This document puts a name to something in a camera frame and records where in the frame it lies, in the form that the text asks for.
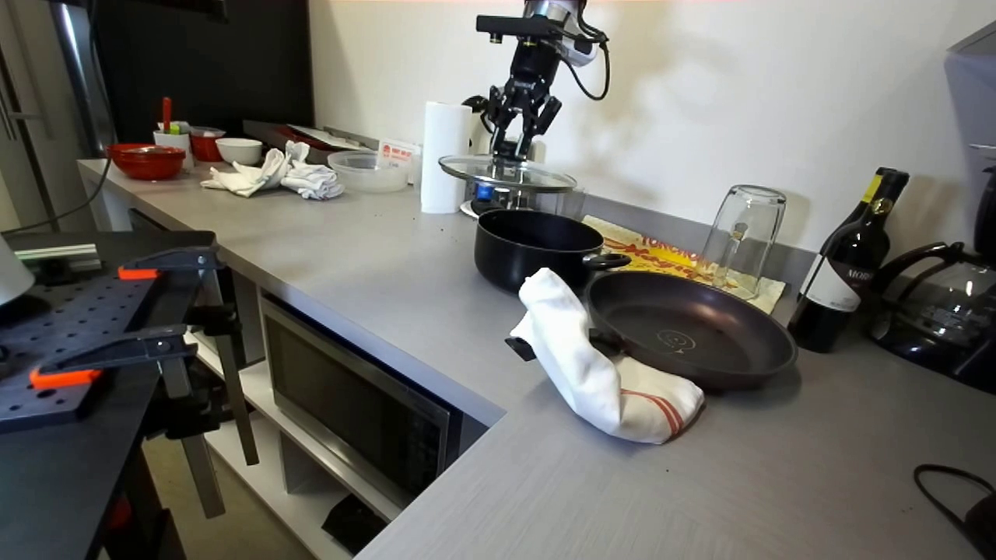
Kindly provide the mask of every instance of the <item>red handle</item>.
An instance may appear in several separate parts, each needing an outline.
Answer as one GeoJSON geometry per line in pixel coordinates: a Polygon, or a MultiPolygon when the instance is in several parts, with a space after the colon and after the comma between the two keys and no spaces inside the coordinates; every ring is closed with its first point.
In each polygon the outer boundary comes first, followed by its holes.
{"type": "Polygon", "coordinates": [[[175,122],[175,100],[161,97],[160,101],[161,129],[167,134],[167,124],[175,122]]]}

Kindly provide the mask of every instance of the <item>frying pan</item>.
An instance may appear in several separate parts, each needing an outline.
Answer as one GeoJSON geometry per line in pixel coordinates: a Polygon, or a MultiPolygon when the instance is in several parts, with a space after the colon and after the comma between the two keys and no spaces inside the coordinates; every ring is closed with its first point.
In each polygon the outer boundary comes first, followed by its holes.
{"type": "Polygon", "coordinates": [[[593,343],[652,367],[694,378],[700,389],[758,389],[793,367],[790,335],[760,308],[665,273],[602,273],[586,293],[593,343]]]}

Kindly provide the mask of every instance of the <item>microwave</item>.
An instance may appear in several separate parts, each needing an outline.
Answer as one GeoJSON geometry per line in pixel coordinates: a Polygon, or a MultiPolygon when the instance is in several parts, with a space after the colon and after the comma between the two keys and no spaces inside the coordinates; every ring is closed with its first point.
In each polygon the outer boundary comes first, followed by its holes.
{"type": "Polygon", "coordinates": [[[275,402],[349,466],[409,504],[482,427],[313,317],[263,296],[275,402]]]}

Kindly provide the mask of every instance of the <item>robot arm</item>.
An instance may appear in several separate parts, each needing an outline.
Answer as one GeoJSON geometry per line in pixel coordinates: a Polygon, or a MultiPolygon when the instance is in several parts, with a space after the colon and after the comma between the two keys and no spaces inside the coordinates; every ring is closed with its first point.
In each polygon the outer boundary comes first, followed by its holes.
{"type": "Polygon", "coordinates": [[[481,15],[477,30],[500,40],[517,36],[511,59],[511,76],[505,86],[491,86],[489,97],[467,100],[491,129],[491,156],[505,161],[526,161],[534,137],[544,134],[562,111],[562,100],[551,97],[559,65],[590,65],[593,47],[608,49],[608,35],[586,26],[586,0],[526,0],[523,18],[481,15]],[[508,137],[508,128],[520,117],[520,141],[508,137]]]}

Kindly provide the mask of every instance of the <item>red container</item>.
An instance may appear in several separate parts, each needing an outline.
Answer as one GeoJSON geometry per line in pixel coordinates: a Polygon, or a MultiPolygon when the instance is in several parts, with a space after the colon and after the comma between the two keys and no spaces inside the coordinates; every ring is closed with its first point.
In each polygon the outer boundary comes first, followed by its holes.
{"type": "Polygon", "coordinates": [[[180,173],[186,151],[155,142],[114,142],[111,161],[134,180],[171,180],[180,173]]]}
{"type": "Polygon", "coordinates": [[[218,129],[218,128],[190,128],[194,159],[196,161],[221,161],[218,137],[226,137],[226,129],[218,129]]]}

